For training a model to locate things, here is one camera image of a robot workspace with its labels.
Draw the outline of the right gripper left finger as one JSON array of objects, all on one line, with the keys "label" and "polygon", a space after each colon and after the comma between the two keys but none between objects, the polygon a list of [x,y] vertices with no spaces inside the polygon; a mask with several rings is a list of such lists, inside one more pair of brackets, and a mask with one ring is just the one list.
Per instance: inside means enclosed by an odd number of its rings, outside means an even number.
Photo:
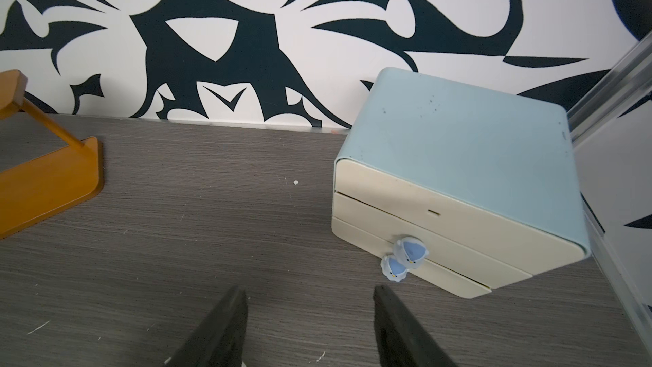
[{"label": "right gripper left finger", "polygon": [[245,366],[247,321],[246,291],[232,286],[165,365]]}]

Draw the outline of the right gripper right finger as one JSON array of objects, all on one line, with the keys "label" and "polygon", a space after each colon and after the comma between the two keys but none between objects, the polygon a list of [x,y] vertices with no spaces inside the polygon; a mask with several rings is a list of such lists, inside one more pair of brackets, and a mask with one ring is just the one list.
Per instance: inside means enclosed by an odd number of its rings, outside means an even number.
[{"label": "right gripper right finger", "polygon": [[382,367],[457,366],[388,285],[375,287],[374,302]]}]

